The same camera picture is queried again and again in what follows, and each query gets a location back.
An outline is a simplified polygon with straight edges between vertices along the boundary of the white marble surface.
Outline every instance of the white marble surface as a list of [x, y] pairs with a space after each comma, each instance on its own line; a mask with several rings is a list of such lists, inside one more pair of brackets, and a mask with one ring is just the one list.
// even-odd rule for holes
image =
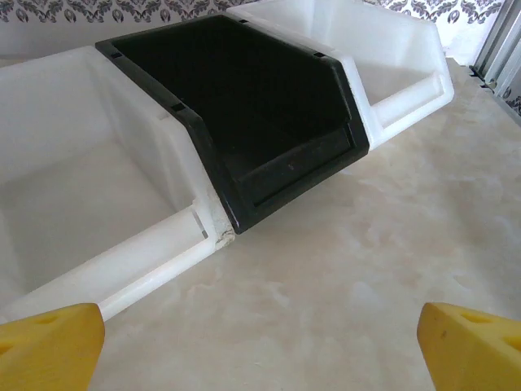
[[90, 390], [432, 390], [426, 301], [521, 319], [521, 129], [456, 98], [107, 323]]

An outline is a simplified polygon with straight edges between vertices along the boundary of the patterned wallpaper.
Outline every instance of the patterned wallpaper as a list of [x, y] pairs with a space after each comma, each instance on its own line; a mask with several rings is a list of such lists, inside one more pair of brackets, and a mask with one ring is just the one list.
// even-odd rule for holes
[[[2, 22], [70, 25], [104, 23], [125, 26], [138, 23], [138, 31], [143, 24], [153, 24], [155, 27], [174, 23], [252, 1], [255, 0], [0, 0], [0, 28]], [[431, 20], [440, 31], [445, 54], [454, 57], [460, 64], [473, 64], [505, 0], [364, 1]], [[19, 28], [14, 29], [11, 34], [17, 37]], [[117, 27], [107, 35], [118, 35]]]
[[483, 24], [491, 15], [497, 14], [504, 0], [365, 0], [406, 15], [438, 22], [446, 18], [447, 23], [458, 21], [468, 24]]
[[516, 114], [521, 116], [521, 70], [517, 72], [502, 98]]
[[159, 19], [168, 23], [175, 19], [191, 19], [224, 11], [251, 0], [0, 0], [3, 22], [40, 21], [89, 23], [114, 20], [117, 23], [150, 23]]
[[[0, 20], [20, 22], [39, 20], [55, 23], [62, 16], [75, 23], [85, 18], [90, 23], [102, 23], [112, 17], [116, 22], [150, 23], [154, 14], [165, 23], [172, 14], [182, 20], [200, 15], [224, 11], [255, 0], [0, 0]], [[445, 18], [447, 23], [458, 21], [483, 24], [487, 18], [501, 9], [504, 0], [365, 0], [372, 4], [399, 11], [407, 15], [437, 22]]]

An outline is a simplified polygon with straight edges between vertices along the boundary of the damask pattern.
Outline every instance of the damask pattern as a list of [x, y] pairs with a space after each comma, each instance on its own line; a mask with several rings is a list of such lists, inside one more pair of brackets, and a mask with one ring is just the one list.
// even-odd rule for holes
[[521, 72], [518, 71], [518, 74], [512, 81], [512, 85], [506, 89], [502, 98], [518, 116], [521, 116]]
[[[107, 18], [117, 23], [150, 23], [158, 15], [168, 23], [177, 15], [181, 20], [224, 11], [256, 0], [0, 0], [0, 21], [27, 23], [39, 20], [55, 23], [63, 18], [76, 23], [83, 18], [89, 23], [102, 23]], [[483, 24], [501, 9], [504, 0], [364, 0], [388, 9], [437, 22], [446, 18], [449, 24], [466, 20]]]
[[437, 22], [445, 17], [449, 24], [466, 20], [468, 24], [483, 24], [497, 14], [504, 0], [364, 0], [406, 15]]
[[252, 1], [255, 0], [0, 0], [0, 21], [76, 23], [82, 18], [89, 23], [150, 23], [159, 16], [168, 23], [173, 15], [187, 20]]

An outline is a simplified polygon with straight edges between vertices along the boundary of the metal frame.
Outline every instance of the metal frame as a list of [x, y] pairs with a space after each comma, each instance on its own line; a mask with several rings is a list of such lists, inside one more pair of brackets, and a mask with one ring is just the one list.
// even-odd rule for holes
[[510, 72], [506, 65], [520, 37], [521, 2], [506, 0], [474, 65], [474, 70], [491, 88], [496, 87], [504, 70]]
[[494, 88], [494, 94], [501, 97], [506, 89], [512, 84], [515, 75], [521, 69], [521, 42], [515, 46], [505, 66], [497, 77], [497, 86]]

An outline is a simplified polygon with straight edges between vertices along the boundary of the wall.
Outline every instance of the wall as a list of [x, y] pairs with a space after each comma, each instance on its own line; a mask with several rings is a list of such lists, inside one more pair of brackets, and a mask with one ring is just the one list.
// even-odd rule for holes
[[0, 0], [0, 57], [33, 58], [251, 0]]
[[365, 0], [431, 20], [440, 32], [447, 57], [472, 65], [505, 0]]
[[[48, 55], [250, 1], [0, 0], [0, 57]], [[433, 21], [446, 55], [473, 64], [505, 0], [365, 1]]]

